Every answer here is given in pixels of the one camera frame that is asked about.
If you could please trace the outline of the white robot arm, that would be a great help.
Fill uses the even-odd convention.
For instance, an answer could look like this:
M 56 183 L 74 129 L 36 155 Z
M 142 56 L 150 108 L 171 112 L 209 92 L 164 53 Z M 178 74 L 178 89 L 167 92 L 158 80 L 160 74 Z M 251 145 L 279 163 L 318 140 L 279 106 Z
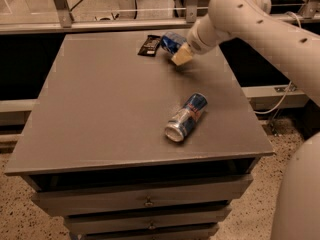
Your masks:
M 270 0 L 210 0 L 172 61 L 239 38 L 320 106 L 320 36 L 270 15 Z M 292 155 L 276 202 L 271 240 L 320 240 L 320 133 Z

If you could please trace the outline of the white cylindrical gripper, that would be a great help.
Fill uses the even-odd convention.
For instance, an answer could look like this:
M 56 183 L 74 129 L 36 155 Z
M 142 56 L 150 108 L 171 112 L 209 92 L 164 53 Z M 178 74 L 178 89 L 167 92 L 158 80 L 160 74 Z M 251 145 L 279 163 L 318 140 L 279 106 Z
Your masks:
M 183 65 L 193 58 L 194 54 L 206 54 L 219 44 L 229 41 L 232 36 L 214 27 L 208 15 L 198 19 L 187 34 L 187 43 L 184 43 L 172 56 L 172 62 Z

